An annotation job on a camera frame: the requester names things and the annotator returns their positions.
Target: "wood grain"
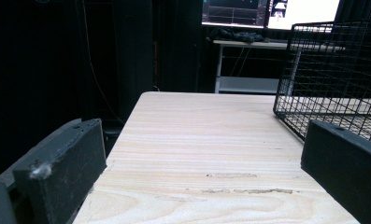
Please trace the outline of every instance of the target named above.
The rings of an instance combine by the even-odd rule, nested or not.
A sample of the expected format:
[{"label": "wood grain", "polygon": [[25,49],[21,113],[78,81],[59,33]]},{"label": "wood grain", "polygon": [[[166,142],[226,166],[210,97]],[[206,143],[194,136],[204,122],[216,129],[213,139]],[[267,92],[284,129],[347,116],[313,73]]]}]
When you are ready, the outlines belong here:
[{"label": "wood grain", "polygon": [[75,223],[357,223],[273,96],[144,93]]}]

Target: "black wire cage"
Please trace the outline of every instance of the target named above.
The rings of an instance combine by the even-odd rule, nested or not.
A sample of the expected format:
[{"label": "black wire cage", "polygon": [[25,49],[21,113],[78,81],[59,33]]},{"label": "black wire cage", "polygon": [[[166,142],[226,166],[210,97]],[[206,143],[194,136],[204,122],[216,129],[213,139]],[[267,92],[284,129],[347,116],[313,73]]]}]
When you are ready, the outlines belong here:
[{"label": "black wire cage", "polygon": [[305,140],[311,119],[371,141],[371,20],[293,25],[275,114]]}]

